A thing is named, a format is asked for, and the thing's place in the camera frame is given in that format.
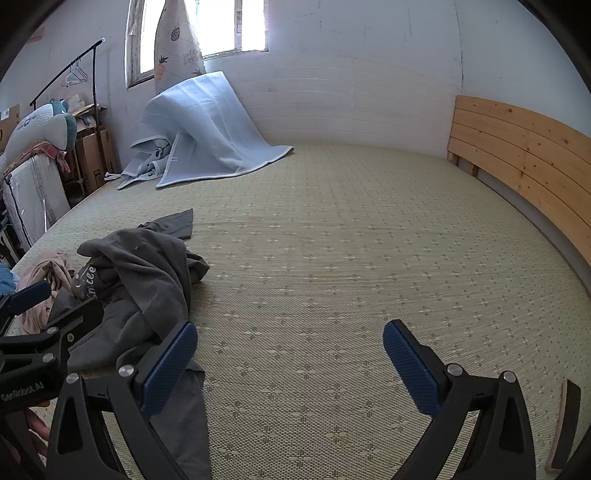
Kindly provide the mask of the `dark grey smile sweatshirt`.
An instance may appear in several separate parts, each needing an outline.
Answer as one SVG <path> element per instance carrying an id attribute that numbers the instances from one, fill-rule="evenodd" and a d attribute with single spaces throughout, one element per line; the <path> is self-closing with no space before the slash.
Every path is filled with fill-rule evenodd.
<path id="1" fill-rule="evenodd" d="M 193 212 L 187 209 L 78 247 L 88 261 L 70 290 L 58 293 L 50 317 L 57 319 L 95 298 L 103 306 L 103 319 L 70 347 L 69 371 L 136 364 L 177 323 L 188 320 L 191 288 L 209 269 L 204 258 L 185 245 L 192 226 Z M 151 420 L 190 479 L 212 476 L 204 380 L 204 369 L 190 360 L 162 412 Z"/>

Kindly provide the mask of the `black clothes rack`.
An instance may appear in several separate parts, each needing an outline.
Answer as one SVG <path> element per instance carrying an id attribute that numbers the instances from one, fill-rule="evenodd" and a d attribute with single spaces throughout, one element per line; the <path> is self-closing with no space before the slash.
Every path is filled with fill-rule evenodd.
<path id="1" fill-rule="evenodd" d="M 79 85 L 91 81 L 91 97 L 92 103 L 80 109 L 79 113 L 73 113 L 74 117 L 84 116 L 89 113 L 92 114 L 95 125 L 88 126 L 89 129 L 97 132 L 101 125 L 100 109 L 102 106 L 97 100 L 97 82 L 96 82 L 96 66 L 97 66 L 97 50 L 106 42 L 105 37 L 100 37 L 97 41 L 91 44 L 82 53 L 77 55 L 65 67 L 63 67 L 29 102 L 29 106 L 33 109 L 37 108 L 38 100 L 54 85 L 56 81 L 60 81 L 64 88 Z M 91 55 L 91 75 L 88 75 L 82 68 L 81 61 L 87 55 Z"/>

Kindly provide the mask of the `blue garment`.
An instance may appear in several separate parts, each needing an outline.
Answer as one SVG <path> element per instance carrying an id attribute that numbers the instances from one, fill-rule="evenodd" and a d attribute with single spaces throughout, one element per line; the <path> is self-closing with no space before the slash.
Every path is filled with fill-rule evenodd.
<path id="1" fill-rule="evenodd" d="M 5 263 L 0 263 L 0 295 L 11 295 L 17 290 L 19 277 Z"/>

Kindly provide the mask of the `pink garment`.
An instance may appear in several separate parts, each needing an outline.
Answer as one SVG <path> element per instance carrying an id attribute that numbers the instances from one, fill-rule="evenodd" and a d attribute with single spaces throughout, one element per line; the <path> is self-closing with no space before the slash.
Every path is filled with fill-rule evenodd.
<path id="1" fill-rule="evenodd" d="M 24 270 L 18 288 L 25 290 L 28 309 L 19 318 L 27 334 L 38 334 L 46 327 L 57 295 L 71 291 L 72 272 L 67 254 L 59 250 L 42 251 Z"/>

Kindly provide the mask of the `cardboard box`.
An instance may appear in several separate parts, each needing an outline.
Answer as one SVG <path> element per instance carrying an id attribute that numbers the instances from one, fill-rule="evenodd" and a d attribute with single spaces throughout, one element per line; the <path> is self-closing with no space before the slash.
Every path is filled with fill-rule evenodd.
<path id="1" fill-rule="evenodd" d="M 105 183 L 106 173 L 119 173 L 119 160 L 107 129 L 86 135 L 76 141 L 76 155 L 81 167 L 84 186 L 92 193 Z"/>

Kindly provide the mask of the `white teal plush pillow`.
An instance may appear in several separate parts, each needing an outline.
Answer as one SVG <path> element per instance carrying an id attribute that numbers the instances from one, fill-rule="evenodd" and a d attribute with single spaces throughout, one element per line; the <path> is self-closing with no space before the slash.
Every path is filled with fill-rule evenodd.
<path id="1" fill-rule="evenodd" d="M 65 155 L 73 150 L 76 138 L 76 119 L 68 112 L 68 104 L 65 101 L 44 104 L 21 120 L 11 133 L 1 155 L 1 175 L 6 177 L 40 154 L 54 160 L 62 173 L 69 174 Z"/>

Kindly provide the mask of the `light blue blanket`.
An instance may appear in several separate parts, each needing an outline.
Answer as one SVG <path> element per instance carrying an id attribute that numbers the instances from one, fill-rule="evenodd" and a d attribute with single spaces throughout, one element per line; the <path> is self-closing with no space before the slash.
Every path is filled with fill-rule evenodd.
<path id="1" fill-rule="evenodd" d="M 139 116 L 122 190 L 156 180 L 158 189 L 252 173 L 290 154 L 272 146 L 221 71 L 189 78 L 156 95 Z"/>

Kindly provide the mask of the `wooden headboard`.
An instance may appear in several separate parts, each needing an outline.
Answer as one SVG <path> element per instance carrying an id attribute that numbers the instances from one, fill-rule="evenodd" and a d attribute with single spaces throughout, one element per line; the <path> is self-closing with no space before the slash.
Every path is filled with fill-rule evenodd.
<path id="1" fill-rule="evenodd" d="M 464 159 L 535 206 L 590 260 L 590 138 L 553 118 L 479 97 L 456 98 L 448 160 Z"/>

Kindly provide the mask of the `pineapple print curtain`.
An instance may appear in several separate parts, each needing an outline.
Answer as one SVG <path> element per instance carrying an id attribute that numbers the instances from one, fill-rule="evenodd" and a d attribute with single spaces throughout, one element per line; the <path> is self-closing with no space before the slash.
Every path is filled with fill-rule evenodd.
<path id="1" fill-rule="evenodd" d="M 155 33 L 154 66 L 156 95 L 206 73 L 197 41 L 197 1 L 164 3 Z"/>

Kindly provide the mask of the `window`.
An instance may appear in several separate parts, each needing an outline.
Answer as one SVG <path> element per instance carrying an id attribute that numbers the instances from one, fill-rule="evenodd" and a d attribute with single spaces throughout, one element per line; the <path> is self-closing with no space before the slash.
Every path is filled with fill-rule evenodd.
<path id="1" fill-rule="evenodd" d="M 131 1 L 126 25 L 126 81 L 129 87 L 161 71 L 154 59 L 156 29 L 164 1 Z M 269 49 L 266 1 L 191 1 L 188 16 L 204 59 Z"/>

